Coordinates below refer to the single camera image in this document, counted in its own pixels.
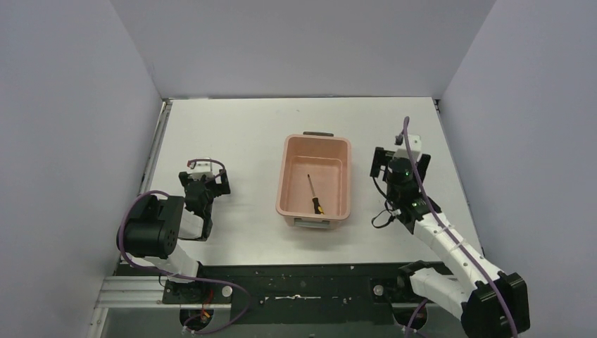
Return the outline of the black yellow screwdriver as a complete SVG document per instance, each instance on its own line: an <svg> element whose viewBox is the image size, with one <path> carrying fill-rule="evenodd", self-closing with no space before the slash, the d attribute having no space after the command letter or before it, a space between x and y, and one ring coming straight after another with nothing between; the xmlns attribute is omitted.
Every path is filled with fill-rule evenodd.
<svg viewBox="0 0 597 338"><path fill-rule="evenodd" d="M314 189L313 182L312 182L310 174L307 174L307 178L308 178L308 184L309 184L309 187L310 187L310 191L311 191L311 194L312 194L312 202L313 202L314 213L317 214L317 215L322 215L322 214L324 214L324 211L323 211L323 208L322 208L322 206L320 204L319 198L318 198L317 194L315 193L315 189Z"/></svg>

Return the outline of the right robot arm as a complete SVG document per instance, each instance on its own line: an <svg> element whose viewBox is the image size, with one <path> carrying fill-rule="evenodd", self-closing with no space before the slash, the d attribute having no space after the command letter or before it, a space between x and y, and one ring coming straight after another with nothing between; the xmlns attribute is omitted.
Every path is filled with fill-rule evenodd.
<svg viewBox="0 0 597 338"><path fill-rule="evenodd" d="M448 311L467 337L516 337L531 326L527 284L518 273L507 274L468 244L441 208L421 190L430 155L406 148L374 150L370 177L386 183L383 193L391 216L427 245L450 270L447 277L431 263L416 261L398 274L412 293Z"/></svg>

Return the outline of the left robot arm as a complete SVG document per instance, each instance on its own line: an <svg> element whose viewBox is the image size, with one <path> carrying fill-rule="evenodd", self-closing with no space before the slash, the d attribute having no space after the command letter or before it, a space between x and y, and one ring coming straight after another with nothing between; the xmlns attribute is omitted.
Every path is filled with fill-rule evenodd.
<svg viewBox="0 0 597 338"><path fill-rule="evenodd" d="M180 172L182 196L157 190L137 198L117 234L117 248L132 266L130 258L142 258L146 269L162 274L174 283L203 282L201 264L178 244L180 239L206 241L213 228L213 203L231 193L227 171L191 170Z"/></svg>

